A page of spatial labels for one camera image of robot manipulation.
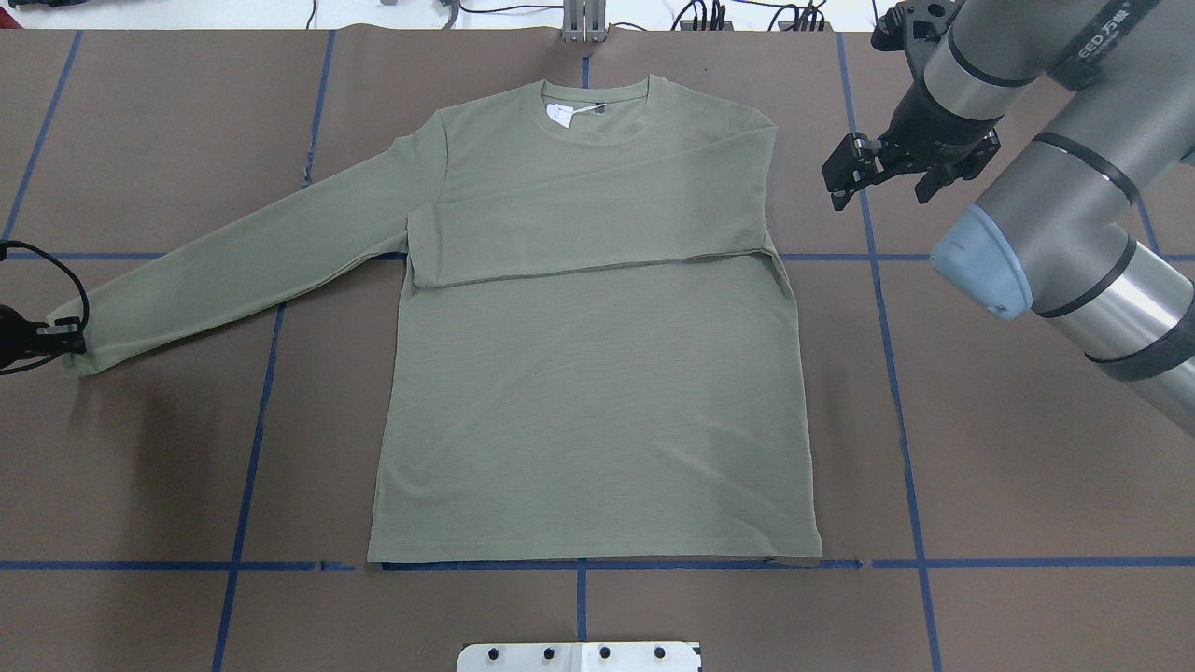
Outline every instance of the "white bracket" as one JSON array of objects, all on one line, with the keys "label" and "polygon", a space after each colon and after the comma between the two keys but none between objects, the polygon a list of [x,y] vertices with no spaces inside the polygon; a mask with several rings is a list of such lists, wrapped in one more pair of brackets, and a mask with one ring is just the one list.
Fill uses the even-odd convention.
[{"label": "white bracket", "polygon": [[565,42],[606,42],[606,0],[564,0]]},{"label": "white bracket", "polygon": [[456,672],[700,672],[700,652],[688,642],[470,644]]}]

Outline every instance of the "shirt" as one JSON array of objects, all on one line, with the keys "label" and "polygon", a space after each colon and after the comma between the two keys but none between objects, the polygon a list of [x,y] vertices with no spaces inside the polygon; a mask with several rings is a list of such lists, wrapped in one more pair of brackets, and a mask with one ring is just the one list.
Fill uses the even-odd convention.
[{"label": "shirt", "polygon": [[[547,109],[601,103],[568,128]],[[65,366],[406,252],[370,561],[819,556],[797,307],[764,218],[774,138],[655,75],[447,108],[93,291]]]}]

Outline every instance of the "neckline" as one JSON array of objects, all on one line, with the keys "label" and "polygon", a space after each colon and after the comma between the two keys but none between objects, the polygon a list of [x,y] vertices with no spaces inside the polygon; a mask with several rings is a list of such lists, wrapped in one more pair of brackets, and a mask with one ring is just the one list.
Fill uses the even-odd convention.
[{"label": "neckline", "polygon": [[[575,86],[562,86],[552,84],[546,79],[533,81],[527,85],[523,96],[525,112],[544,133],[563,142],[580,145],[620,145],[643,133],[655,116],[655,110],[660,106],[660,97],[663,90],[662,78],[649,74],[646,78],[629,86],[617,86],[612,88],[580,88]],[[577,128],[564,128],[547,117],[544,111],[544,96],[559,98],[563,100],[594,100],[594,102],[618,102],[645,98],[643,112],[625,128],[618,132],[608,130],[583,130]]]}]

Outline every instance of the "red object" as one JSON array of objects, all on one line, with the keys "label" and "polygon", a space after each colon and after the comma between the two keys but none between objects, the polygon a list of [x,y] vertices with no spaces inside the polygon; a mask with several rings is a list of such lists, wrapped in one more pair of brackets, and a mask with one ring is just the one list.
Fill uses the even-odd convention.
[{"label": "red object", "polygon": [[17,19],[8,16],[4,7],[0,7],[0,28],[20,28]]}]

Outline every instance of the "folded sleeve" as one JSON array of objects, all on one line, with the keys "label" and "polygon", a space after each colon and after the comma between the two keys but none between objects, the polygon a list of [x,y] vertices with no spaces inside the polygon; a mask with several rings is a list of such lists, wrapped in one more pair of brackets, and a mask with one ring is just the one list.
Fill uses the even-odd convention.
[{"label": "folded sleeve", "polygon": [[[407,214],[445,182],[445,133],[436,114],[386,152],[90,291],[87,352],[63,358],[67,373],[98,373],[405,252]],[[49,319],[81,311],[75,299]]]}]

